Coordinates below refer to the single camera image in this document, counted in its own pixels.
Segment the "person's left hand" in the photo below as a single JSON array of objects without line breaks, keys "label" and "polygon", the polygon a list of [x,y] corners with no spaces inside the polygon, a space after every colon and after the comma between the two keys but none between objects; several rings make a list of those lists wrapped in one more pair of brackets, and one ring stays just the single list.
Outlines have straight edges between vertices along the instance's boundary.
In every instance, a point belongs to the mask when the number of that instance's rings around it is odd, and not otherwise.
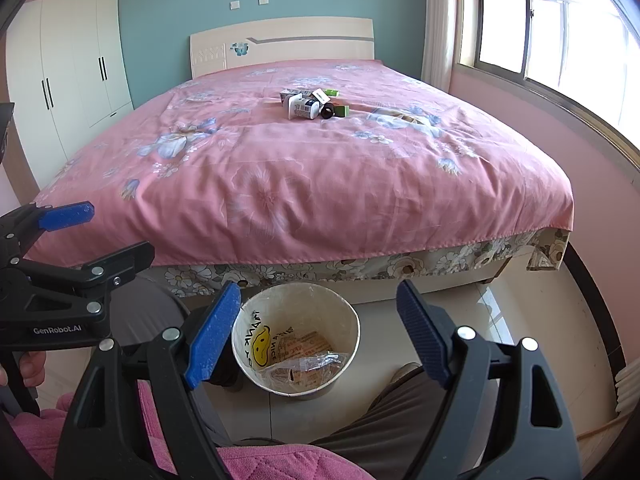
[{"label": "person's left hand", "polygon": [[47,353],[32,351],[12,356],[20,368],[24,385],[27,388],[40,387],[46,380]]}]

